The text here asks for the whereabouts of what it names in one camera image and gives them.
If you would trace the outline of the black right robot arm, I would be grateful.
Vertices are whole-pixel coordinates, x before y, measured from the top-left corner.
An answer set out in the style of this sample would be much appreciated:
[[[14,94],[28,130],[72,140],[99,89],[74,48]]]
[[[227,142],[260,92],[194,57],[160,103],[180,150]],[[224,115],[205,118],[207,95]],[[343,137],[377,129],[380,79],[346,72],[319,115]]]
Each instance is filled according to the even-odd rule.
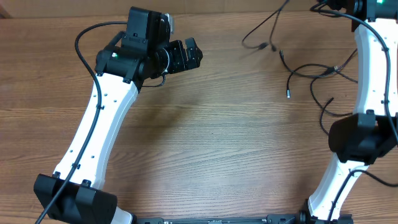
[[[397,1],[319,1],[310,9],[351,20],[358,51],[353,114],[332,124],[331,161],[297,223],[352,223],[341,207],[376,159],[397,146]]]

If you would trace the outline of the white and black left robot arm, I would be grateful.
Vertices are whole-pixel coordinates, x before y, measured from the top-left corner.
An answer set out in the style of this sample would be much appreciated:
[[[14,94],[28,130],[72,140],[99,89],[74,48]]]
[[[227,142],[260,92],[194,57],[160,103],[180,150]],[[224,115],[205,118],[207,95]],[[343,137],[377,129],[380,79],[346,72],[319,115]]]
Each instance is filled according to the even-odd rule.
[[[195,39],[156,43],[143,52],[114,38],[96,58],[93,90],[75,137],[51,176],[40,174],[34,193],[49,217],[65,223],[136,223],[103,191],[109,157],[123,119],[144,80],[198,68],[203,53]]]

